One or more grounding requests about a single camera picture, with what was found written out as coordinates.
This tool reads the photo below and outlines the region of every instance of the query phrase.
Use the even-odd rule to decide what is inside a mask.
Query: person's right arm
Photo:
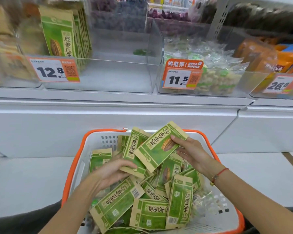
[[[174,136],[172,140],[182,147],[178,148],[177,153],[210,181],[225,168],[209,156],[197,140],[189,137],[183,141]],[[293,234],[293,213],[254,189],[230,170],[225,170],[215,179],[215,186],[261,234]]]

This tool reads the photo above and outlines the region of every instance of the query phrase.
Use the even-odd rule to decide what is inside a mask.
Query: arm
[[[137,168],[128,160],[117,159],[89,174],[39,234],[76,234],[95,195],[129,175],[118,170],[122,166]]]
[[[197,140],[183,141],[177,153],[209,180],[225,167],[209,156]],[[293,213],[248,185],[230,170],[215,180],[216,187],[237,207],[261,234],[293,234]]]

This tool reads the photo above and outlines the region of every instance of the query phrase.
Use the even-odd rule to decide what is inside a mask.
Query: orange price tag
[[[203,70],[203,61],[170,58],[166,62],[162,87],[194,90]]]
[[[40,81],[80,83],[75,60],[72,58],[27,57]]]
[[[293,74],[276,74],[275,79],[263,91],[271,94],[289,94],[293,90]]]

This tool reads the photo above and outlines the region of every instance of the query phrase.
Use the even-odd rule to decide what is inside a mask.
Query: red string bracelet
[[[225,170],[229,170],[229,168],[225,168],[225,169],[222,169],[218,174],[216,174],[215,176],[212,177],[212,180],[211,180],[211,186],[214,186],[215,185],[215,180],[219,177],[220,174],[222,174]]]

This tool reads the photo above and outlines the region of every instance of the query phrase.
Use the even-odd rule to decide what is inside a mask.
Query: white plastic basket
[[[154,133],[156,130],[145,130],[148,133]],[[216,153],[212,149],[207,137],[204,133],[197,130],[184,130],[190,137],[198,140],[207,153],[219,161]],[[131,130],[114,130],[101,129],[92,130],[85,134],[82,139],[79,151],[76,154],[70,171],[67,176],[66,184],[63,191],[62,205],[72,194],[74,189],[89,173],[91,152],[94,149],[112,148],[116,149],[118,135],[130,135]],[[206,214],[205,217],[197,218],[188,223],[187,227],[176,230],[168,230],[160,233],[167,234],[236,234],[243,231],[244,219],[243,215],[227,200],[226,197],[215,187],[209,185],[209,180],[205,178],[205,184],[212,190],[215,198],[218,198],[224,207],[218,213]]]

